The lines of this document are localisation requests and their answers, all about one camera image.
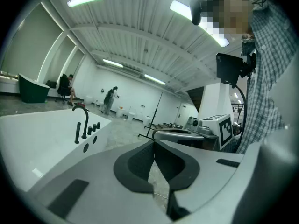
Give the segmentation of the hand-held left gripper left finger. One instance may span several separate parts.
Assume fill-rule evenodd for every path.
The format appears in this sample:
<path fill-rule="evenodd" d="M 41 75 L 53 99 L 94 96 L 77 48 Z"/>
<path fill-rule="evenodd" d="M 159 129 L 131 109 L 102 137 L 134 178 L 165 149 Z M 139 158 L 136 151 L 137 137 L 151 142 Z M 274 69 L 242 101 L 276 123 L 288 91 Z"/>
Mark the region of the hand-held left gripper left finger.
<path fill-rule="evenodd" d="M 51 170 L 28 191 L 46 224 L 169 224 L 152 194 L 135 193 L 115 177 L 113 166 L 132 143 L 90 155 L 68 170 Z"/>

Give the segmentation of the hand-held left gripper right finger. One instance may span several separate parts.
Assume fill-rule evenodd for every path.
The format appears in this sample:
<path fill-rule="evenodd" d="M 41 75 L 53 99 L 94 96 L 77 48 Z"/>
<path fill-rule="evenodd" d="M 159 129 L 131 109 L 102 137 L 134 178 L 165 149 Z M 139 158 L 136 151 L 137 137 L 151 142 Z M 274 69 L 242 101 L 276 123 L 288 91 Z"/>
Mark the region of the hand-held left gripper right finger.
<path fill-rule="evenodd" d="M 169 185 L 166 214 L 175 221 L 210 201 L 229 181 L 243 155 L 156 140 L 154 159 Z"/>

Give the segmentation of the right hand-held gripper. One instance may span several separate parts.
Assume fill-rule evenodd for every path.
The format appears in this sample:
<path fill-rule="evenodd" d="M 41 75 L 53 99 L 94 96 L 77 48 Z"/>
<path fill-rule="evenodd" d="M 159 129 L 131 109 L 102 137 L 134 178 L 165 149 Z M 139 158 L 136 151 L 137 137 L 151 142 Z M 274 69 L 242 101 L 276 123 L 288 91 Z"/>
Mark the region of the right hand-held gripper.
<path fill-rule="evenodd" d="M 204 119 L 190 117 L 185 129 L 165 128 L 153 131 L 155 140 L 204 140 L 211 150 L 222 150 L 233 138 L 229 114 L 210 116 Z"/>

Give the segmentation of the dark grey metal cylinder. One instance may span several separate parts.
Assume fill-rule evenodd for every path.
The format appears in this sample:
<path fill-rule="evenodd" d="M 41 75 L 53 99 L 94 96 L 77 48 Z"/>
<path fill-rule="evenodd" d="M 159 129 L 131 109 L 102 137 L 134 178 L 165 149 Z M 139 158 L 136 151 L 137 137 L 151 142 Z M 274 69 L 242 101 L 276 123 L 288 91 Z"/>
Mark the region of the dark grey metal cylinder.
<path fill-rule="evenodd" d="M 77 127 L 76 127 L 76 133 L 75 133 L 75 141 L 74 141 L 75 144 L 78 144 L 78 143 L 79 143 L 79 132 L 80 132 L 80 127 L 81 127 L 81 123 L 78 122 L 78 123 L 77 123 Z"/>

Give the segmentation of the white bathtub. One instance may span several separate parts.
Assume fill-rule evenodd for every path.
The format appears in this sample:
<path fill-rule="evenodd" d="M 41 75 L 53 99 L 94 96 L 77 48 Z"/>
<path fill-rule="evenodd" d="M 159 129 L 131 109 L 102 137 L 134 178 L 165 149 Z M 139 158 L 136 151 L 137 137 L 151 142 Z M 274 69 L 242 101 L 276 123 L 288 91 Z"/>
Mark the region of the white bathtub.
<path fill-rule="evenodd" d="M 0 151 L 14 185 L 24 191 L 39 190 L 84 158 L 102 152 L 107 145 L 112 121 L 88 112 L 88 127 L 100 128 L 81 138 L 85 112 L 71 109 L 16 114 L 0 117 Z M 81 123 L 75 144 L 77 123 Z"/>

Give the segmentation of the dark green bathtub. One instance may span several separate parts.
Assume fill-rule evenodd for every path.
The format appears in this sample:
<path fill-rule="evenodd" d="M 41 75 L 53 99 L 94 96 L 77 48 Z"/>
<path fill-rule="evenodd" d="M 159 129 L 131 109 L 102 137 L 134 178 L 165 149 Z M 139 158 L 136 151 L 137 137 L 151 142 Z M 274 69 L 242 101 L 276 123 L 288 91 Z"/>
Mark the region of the dark green bathtub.
<path fill-rule="evenodd" d="M 18 76 L 20 97 L 25 103 L 44 103 L 50 87 L 22 74 Z"/>

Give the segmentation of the black tripod pole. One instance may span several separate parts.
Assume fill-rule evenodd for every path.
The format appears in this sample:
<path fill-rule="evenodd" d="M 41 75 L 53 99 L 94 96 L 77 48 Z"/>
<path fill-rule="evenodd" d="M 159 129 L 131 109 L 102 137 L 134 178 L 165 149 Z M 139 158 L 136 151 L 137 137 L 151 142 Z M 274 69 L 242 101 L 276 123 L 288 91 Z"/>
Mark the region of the black tripod pole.
<path fill-rule="evenodd" d="M 156 106 L 156 109 L 155 109 L 153 118 L 152 118 L 152 120 L 151 120 L 151 122 L 150 122 L 150 125 L 149 125 L 149 127 L 148 127 L 147 134 L 146 134 L 146 135 L 143 135 L 143 134 L 140 134 L 140 133 L 139 133 L 137 137 L 145 137 L 145 138 L 147 138 L 147 139 L 149 139 L 149 140 L 152 140 L 152 139 L 153 139 L 153 138 L 151 138 L 151 137 L 149 136 L 149 133 L 150 133 L 150 130 L 151 130 L 153 121 L 154 121 L 154 119 L 155 119 L 155 116 L 156 116 L 156 113 L 157 113 L 157 110 L 158 110 L 158 107 L 159 107 L 159 104 L 160 104 L 162 95 L 163 95 L 163 92 L 162 92 L 161 95 L 160 95 L 160 98 L 159 98 L 158 104 L 157 104 L 157 106 Z"/>

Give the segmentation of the black curved faucet spout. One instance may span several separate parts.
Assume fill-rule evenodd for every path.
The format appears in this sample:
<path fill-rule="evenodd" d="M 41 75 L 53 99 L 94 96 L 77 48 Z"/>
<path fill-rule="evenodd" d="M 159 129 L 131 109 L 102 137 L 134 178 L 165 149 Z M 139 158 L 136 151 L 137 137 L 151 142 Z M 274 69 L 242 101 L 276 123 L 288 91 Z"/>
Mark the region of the black curved faucet spout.
<path fill-rule="evenodd" d="M 85 107 L 83 107 L 82 105 L 75 105 L 72 108 L 72 111 L 75 111 L 76 109 L 82 109 L 85 112 L 85 126 L 84 126 L 84 131 L 83 131 L 81 138 L 86 139 L 87 138 L 87 136 L 86 136 L 87 124 L 88 124 L 88 120 L 89 120 L 89 114 L 88 114 L 89 110 L 86 109 Z"/>

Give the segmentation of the black chest-mounted box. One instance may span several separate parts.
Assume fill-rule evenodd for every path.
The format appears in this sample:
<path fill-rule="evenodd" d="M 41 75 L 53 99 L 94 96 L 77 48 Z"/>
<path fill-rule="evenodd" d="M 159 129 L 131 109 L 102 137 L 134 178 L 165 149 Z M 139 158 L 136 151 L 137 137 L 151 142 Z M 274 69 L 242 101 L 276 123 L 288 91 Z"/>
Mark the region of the black chest-mounted box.
<path fill-rule="evenodd" d="M 217 53 L 216 55 L 216 75 L 224 84 L 229 84 L 232 88 L 237 85 L 238 78 L 249 76 L 256 68 L 256 53 L 247 54 L 247 61 L 242 58 L 227 54 Z"/>

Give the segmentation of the person's checked shirt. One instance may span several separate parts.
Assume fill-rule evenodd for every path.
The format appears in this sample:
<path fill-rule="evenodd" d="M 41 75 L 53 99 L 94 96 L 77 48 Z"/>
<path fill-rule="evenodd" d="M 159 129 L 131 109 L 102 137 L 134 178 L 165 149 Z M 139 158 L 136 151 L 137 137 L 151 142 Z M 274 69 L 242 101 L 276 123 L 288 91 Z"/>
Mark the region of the person's checked shirt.
<path fill-rule="evenodd" d="M 244 154 L 251 143 L 284 128 L 283 118 L 270 97 L 270 90 L 291 62 L 299 46 L 295 28 L 274 0 L 253 9 L 251 27 L 254 39 L 242 40 L 245 56 L 256 53 L 256 68 L 247 80 L 247 116 L 242 140 L 237 149 Z"/>

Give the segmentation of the black office chair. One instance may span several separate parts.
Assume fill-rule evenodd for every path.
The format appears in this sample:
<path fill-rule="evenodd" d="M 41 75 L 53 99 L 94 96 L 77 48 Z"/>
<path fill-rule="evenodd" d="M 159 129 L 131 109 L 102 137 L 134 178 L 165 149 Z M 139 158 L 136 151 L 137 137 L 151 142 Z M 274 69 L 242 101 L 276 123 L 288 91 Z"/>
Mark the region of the black office chair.
<path fill-rule="evenodd" d="M 68 77 L 65 74 L 63 74 L 59 78 L 59 87 L 57 90 L 57 93 L 59 96 L 56 98 L 55 102 L 62 101 L 62 103 L 65 104 L 66 96 L 71 95 L 69 85 L 70 85 L 70 81 L 69 81 Z"/>

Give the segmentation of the window roller blind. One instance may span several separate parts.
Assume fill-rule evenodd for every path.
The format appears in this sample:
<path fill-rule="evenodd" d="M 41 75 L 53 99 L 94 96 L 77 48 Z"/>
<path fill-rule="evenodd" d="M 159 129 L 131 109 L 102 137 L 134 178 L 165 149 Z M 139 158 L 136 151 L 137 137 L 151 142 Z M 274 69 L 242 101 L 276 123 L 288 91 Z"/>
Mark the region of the window roller blind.
<path fill-rule="evenodd" d="M 64 72 L 64 74 L 67 77 L 69 75 L 75 76 L 75 73 L 83 57 L 84 57 L 84 53 L 80 49 L 77 49 Z"/>
<path fill-rule="evenodd" d="M 50 62 L 44 83 L 46 83 L 48 80 L 52 82 L 56 82 L 58 80 L 61 70 L 63 69 L 65 62 L 74 47 L 75 43 L 68 36 L 66 36 Z"/>
<path fill-rule="evenodd" d="M 37 80 L 43 62 L 62 33 L 42 4 L 21 23 L 5 52 L 1 71 Z"/>

